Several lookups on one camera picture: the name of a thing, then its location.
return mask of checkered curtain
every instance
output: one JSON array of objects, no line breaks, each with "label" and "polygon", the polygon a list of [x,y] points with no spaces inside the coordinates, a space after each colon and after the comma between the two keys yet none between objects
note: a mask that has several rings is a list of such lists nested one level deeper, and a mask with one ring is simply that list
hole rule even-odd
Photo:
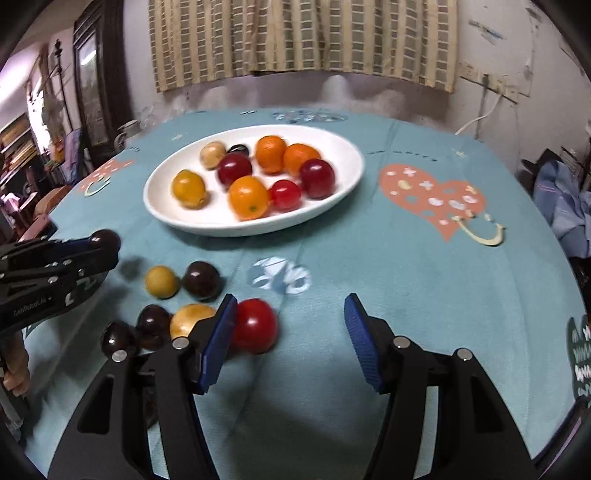
[{"label": "checkered curtain", "polygon": [[150,0],[149,13],[159,92],[295,70],[453,91],[457,0]]}]

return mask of orange heart pattern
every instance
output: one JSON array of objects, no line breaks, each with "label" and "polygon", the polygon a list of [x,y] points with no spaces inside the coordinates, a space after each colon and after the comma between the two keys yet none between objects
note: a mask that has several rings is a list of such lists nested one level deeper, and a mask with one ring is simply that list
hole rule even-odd
[{"label": "orange heart pattern", "polygon": [[94,183],[96,181],[101,181],[102,179],[104,179],[106,177],[110,177],[117,170],[121,170],[122,168],[129,166],[133,162],[134,162],[133,160],[119,161],[119,160],[117,160],[117,158],[113,157],[108,162],[106,162],[104,165],[100,166],[94,172],[92,172],[90,175],[88,175],[84,180],[78,182],[78,184],[76,185],[76,189],[78,190],[78,192],[83,193],[88,188],[88,185],[91,185],[92,183]]},{"label": "orange heart pattern", "polygon": [[486,198],[466,181],[439,183],[426,171],[411,165],[391,164],[379,173],[379,187],[396,205],[432,224],[447,242],[459,228],[452,217],[463,220],[482,213]]}]

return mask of blue cloth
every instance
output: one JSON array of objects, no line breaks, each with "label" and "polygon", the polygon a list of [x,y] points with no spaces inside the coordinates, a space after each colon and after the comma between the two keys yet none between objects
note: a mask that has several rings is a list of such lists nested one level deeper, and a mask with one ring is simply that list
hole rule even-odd
[{"label": "blue cloth", "polygon": [[[137,151],[120,153],[119,161],[135,162],[112,174],[100,193],[85,198],[72,191],[53,211],[56,238],[112,228],[123,245],[119,266],[90,300],[42,323],[26,340],[31,402],[38,415],[27,454],[47,472],[72,412],[105,362],[98,342],[104,327],[116,318],[134,324],[139,311],[154,302],[144,290],[147,270],[164,264],[181,275],[195,260],[217,266],[226,277],[225,291],[238,300],[268,301],[281,325],[273,351],[228,360],[217,384],[196,397],[222,479],[363,476],[388,399],[365,382],[349,339],[343,304],[351,292],[370,315],[424,349],[472,349],[530,452],[539,452],[573,403],[565,332],[568,318],[581,318],[584,307],[546,221],[485,145],[347,113],[345,121],[314,126],[355,143],[365,155],[366,173],[345,200],[319,217],[251,238],[204,238],[171,229],[148,214],[142,189],[160,162],[207,135],[276,124],[274,112],[196,112],[175,118],[135,142]],[[469,181],[486,196],[487,211],[506,226],[505,242],[485,247],[461,231],[444,242],[431,224],[382,194],[378,174],[390,163],[416,166],[440,181]],[[495,227],[481,217],[470,226],[490,238]],[[310,287],[289,295],[287,289],[253,286],[253,265],[272,257],[303,266]],[[191,302],[181,291],[158,303],[174,312]],[[428,399],[417,473],[430,469],[433,454],[437,402],[432,392]],[[157,428],[150,432],[150,443],[155,471],[165,475]]]},{"label": "blue cloth", "polygon": [[591,192],[579,191],[569,168],[551,160],[540,169],[534,202],[568,257],[591,255]]},{"label": "blue cloth", "polygon": [[84,154],[80,149],[82,129],[77,128],[66,135],[64,163],[60,166],[66,183],[76,185],[84,178]]}]

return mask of finger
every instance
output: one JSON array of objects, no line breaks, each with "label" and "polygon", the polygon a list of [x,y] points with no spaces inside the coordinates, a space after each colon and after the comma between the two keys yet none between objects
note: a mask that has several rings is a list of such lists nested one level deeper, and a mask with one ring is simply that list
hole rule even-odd
[{"label": "finger", "polygon": [[18,371],[25,357],[28,364],[28,355],[25,350],[25,342],[22,338],[22,332],[17,332],[12,335],[4,347],[2,353],[4,354],[6,365],[11,372]]},{"label": "finger", "polygon": [[16,377],[10,373],[10,372],[6,372],[6,374],[4,374],[4,388],[6,388],[8,391],[12,390],[14,387],[18,386],[18,381],[16,379]]},{"label": "finger", "polygon": [[15,360],[12,363],[12,366],[10,366],[10,365],[8,366],[8,369],[9,369],[8,373],[15,376],[17,378],[18,382],[20,383],[28,371],[28,366],[29,366],[29,354],[27,353],[26,350],[23,350],[22,352],[19,353],[18,360]]},{"label": "finger", "polygon": [[4,375],[4,387],[6,387],[7,390],[12,390],[28,377],[30,377],[28,369],[28,354],[25,352],[18,369],[14,372],[6,372]]},{"label": "finger", "polygon": [[14,395],[15,395],[16,397],[20,397],[21,395],[23,395],[23,394],[27,393],[27,391],[29,390],[29,387],[30,387],[30,386],[31,386],[31,375],[30,375],[30,374],[28,374],[28,375],[25,377],[25,380],[23,380],[23,381],[22,381],[22,383],[21,383],[19,386],[15,387],[15,388],[12,390],[12,393],[14,393]]}]

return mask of red cherry tomato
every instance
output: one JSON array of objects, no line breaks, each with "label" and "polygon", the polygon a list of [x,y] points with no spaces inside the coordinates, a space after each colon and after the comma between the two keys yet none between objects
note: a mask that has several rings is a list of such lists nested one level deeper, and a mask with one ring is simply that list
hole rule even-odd
[{"label": "red cherry tomato", "polygon": [[319,158],[306,160],[300,169],[301,185],[311,199],[322,199],[335,189],[335,171],[330,164]]},{"label": "red cherry tomato", "polygon": [[241,153],[229,153],[217,166],[217,179],[227,189],[237,179],[248,175],[252,175],[252,164],[248,157]]},{"label": "red cherry tomato", "polygon": [[291,180],[277,180],[269,192],[273,206],[277,210],[286,212],[300,206],[301,190]]},{"label": "red cherry tomato", "polygon": [[244,300],[236,311],[236,329],[232,346],[250,353],[265,353],[277,340],[277,317],[267,302]]}]

